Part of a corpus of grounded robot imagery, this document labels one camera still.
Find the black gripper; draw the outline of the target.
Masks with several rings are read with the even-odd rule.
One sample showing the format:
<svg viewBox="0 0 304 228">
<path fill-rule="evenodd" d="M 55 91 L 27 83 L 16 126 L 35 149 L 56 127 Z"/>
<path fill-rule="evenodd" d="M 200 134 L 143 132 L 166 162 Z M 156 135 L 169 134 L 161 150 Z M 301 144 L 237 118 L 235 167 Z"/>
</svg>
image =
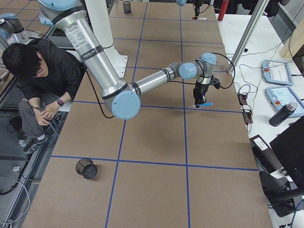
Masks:
<svg viewBox="0 0 304 228">
<path fill-rule="evenodd" d="M 202 6 L 202 0 L 194 0 L 194 11 L 195 11 L 195 17 L 198 17 L 200 14 L 200 7 Z"/>
<path fill-rule="evenodd" d="M 199 108 L 205 104 L 207 101 L 206 93 L 209 86 L 212 85 L 216 89 L 220 89 L 221 83 L 219 79 L 215 78 L 214 76 L 203 78 L 200 82 L 198 80 L 196 81 L 195 87 L 193 89 L 193 97 L 195 99 L 193 107 Z"/>
</svg>

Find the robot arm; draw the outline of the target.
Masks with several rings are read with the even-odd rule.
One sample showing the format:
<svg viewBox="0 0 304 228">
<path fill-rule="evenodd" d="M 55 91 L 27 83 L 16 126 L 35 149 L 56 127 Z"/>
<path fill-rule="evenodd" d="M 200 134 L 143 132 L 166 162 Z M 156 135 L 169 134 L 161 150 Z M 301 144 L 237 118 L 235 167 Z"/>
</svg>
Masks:
<svg viewBox="0 0 304 228">
<path fill-rule="evenodd" d="M 204 53 L 193 62 L 173 63 L 167 68 L 128 84 L 118 73 L 116 63 L 125 63 L 124 56 L 114 48 L 104 51 L 103 44 L 112 44 L 113 38 L 105 1 L 87 0 L 41 0 L 40 21 L 64 31 L 80 59 L 93 74 L 101 87 L 101 97 L 106 108 L 115 117 L 128 120 L 140 110 L 140 96 L 178 77 L 196 78 L 193 89 L 195 107 L 206 103 L 209 86 L 221 87 L 213 76 L 216 56 Z"/>
<path fill-rule="evenodd" d="M 198 19 L 200 15 L 200 7 L 203 4 L 208 4 L 210 5 L 211 1 L 210 0 L 176 0 L 176 4 L 180 7 L 184 6 L 186 3 L 192 4 L 195 12 L 194 19 Z"/>
</svg>

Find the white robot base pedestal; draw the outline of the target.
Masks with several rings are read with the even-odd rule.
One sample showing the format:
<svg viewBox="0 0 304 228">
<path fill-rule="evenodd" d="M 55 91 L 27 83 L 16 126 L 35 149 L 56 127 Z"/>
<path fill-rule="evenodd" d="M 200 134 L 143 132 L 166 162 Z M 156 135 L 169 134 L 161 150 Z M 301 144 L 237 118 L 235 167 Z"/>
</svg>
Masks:
<svg viewBox="0 0 304 228">
<path fill-rule="evenodd" d="M 115 49 L 110 20 L 105 0 L 85 0 L 86 10 L 93 33 L 120 78 L 124 77 L 128 56 Z"/>
</svg>

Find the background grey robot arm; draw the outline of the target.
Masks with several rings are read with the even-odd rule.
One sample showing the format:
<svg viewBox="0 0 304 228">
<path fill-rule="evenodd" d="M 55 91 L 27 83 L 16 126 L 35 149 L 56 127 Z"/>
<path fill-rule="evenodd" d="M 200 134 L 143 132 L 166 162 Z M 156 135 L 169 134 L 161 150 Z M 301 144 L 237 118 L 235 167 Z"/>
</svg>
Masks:
<svg viewBox="0 0 304 228">
<path fill-rule="evenodd" d="M 9 43 L 27 44 L 30 40 L 28 32 L 14 13 L 1 14 L 0 35 Z"/>
</svg>

